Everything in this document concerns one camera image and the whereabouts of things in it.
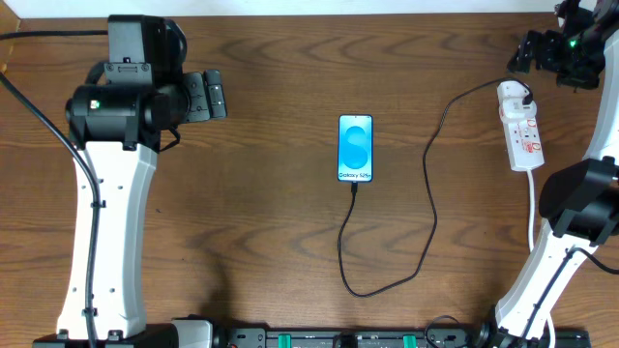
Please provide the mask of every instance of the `phone screen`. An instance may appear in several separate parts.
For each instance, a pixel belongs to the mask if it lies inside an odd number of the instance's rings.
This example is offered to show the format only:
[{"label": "phone screen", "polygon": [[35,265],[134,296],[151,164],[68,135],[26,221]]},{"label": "phone screen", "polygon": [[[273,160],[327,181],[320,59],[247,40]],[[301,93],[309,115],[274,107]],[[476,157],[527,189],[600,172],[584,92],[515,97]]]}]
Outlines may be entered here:
[{"label": "phone screen", "polygon": [[338,179],[366,183],[372,179],[370,115],[339,116]]}]

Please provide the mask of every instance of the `wooden table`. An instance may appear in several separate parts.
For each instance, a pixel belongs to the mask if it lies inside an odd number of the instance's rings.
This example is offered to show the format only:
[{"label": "wooden table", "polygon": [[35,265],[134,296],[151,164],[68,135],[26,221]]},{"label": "wooden table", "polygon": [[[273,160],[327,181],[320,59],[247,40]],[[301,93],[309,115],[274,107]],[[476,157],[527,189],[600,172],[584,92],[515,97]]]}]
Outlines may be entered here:
[{"label": "wooden table", "polygon": [[[480,323],[528,254],[527,183],[511,171],[493,88],[454,105],[428,155],[439,215],[420,275],[358,300],[339,278],[336,238],[350,201],[336,178],[341,113],[374,116],[374,181],[344,236],[351,285],[412,273],[432,224],[421,157],[446,103],[504,75],[519,38],[551,14],[179,18],[185,71],[222,72],[229,118],[183,126],[159,157],[146,213],[149,322],[203,314],[272,327],[422,327],[441,314]],[[22,30],[103,29],[104,20],[25,20]],[[66,131],[65,102],[107,57],[105,37],[15,42],[8,77]],[[580,160],[601,90],[535,91],[550,173]],[[0,345],[54,331],[68,287],[75,175],[66,150],[0,91]],[[617,265],[619,239],[599,255]],[[616,346],[617,279],[587,262],[553,310]]]}]

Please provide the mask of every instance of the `white wall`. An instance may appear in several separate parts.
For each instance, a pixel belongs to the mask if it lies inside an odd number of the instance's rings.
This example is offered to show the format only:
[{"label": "white wall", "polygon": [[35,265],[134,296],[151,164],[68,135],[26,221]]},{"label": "white wall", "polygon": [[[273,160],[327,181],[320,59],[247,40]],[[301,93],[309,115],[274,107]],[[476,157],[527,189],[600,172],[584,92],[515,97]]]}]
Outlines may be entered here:
[{"label": "white wall", "polygon": [[[552,12],[562,0],[4,0],[21,18]],[[596,0],[583,0],[595,4]]]}]

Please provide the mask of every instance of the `wooden panel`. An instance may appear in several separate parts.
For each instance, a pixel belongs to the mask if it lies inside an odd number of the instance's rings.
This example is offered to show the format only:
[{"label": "wooden panel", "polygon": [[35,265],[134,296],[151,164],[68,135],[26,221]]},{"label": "wooden panel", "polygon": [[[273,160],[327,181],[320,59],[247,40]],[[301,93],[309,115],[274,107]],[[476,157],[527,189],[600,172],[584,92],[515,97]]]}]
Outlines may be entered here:
[{"label": "wooden panel", "polygon": [[[187,313],[272,327],[421,327],[441,314],[479,323],[527,257],[527,184],[510,170],[496,93],[454,105],[428,155],[439,215],[420,275],[367,300],[339,278],[336,238],[350,201],[336,178],[341,113],[375,122],[375,178],[362,185],[344,238],[351,285],[407,276],[432,223],[421,156],[445,104],[502,76],[519,37],[550,14],[180,18],[186,71],[220,69],[230,116],[183,126],[159,158],[146,214],[143,286],[150,322]],[[99,29],[103,20],[27,20],[24,30]],[[64,106],[105,38],[15,43],[9,78],[62,130]],[[554,76],[535,91],[550,173],[578,161],[601,91],[575,94]],[[1,345],[51,333],[67,291],[74,170],[67,152],[0,93]],[[619,241],[600,250],[609,264]],[[612,347],[616,280],[586,263],[555,307]]]},{"label": "wooden panel", "polygon": [[[19,18],[9,9],[4,1],[0,1],[0,33],[16,31],[19,27]],[[13,43],[11,41],[0,42],[0,72],[3,72],[9,61]]]}]

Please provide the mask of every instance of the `power strip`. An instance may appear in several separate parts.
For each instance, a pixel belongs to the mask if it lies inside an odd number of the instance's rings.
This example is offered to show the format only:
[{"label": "power strip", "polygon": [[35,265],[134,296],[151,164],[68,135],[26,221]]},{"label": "power strip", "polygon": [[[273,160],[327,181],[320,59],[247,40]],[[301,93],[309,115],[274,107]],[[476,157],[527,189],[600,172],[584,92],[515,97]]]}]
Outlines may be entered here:
[{"label": "power strip", "polygon": [[538,108],[534,101],[522,103],[529,92],[518,82],[506,81],[499,85],[497,93],[512,170],[527,171],[541,166],[544,154],[535,120]]}]

